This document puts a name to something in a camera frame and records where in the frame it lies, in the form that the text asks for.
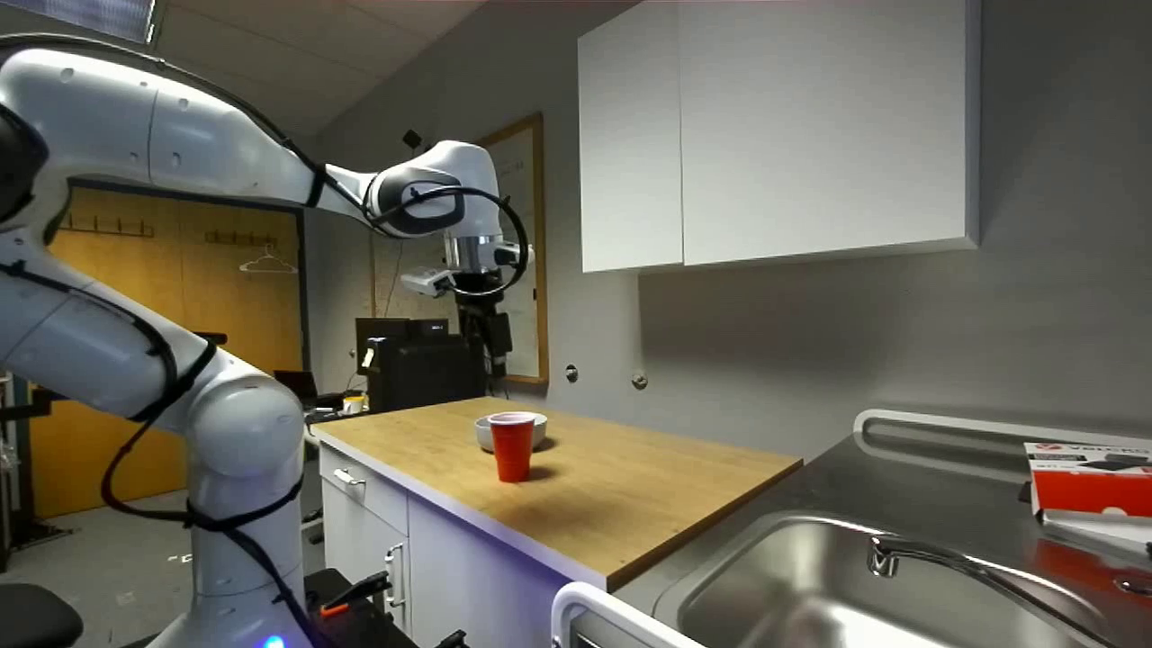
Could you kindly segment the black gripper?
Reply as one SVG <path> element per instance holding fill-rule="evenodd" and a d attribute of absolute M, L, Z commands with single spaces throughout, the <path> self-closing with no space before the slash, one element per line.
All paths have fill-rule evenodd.
<path fill-rule="evenodd" d="M 487 361 L 493 366 L 503 366 L 509 363 L 509 353 L 511 353 L 511 322 L 509 313 L 499 309 L 499 299 L 498 297 L 462 297 L 459 299 L 459 322 L 462 322 L 462 336 L 479 342 Z"/>

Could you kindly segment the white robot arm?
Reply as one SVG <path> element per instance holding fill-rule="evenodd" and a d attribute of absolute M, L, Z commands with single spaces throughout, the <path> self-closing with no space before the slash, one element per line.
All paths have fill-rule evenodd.
<path fill-rule="evenodd" d="M 436 234 L 438 289 L 493 299 L 529 237 L 487 147 L 438 142 L 357 172 L 305 159 L 258 112 L 117 42 L 10 35 L 0 54 L 0 366 L 187 444 L 190 607 L 150 648 L 322 648 L 301 593 L 301 403 L 210 337 L 61 268 L 81 183 L 318 210 L 394 237 Z"/>

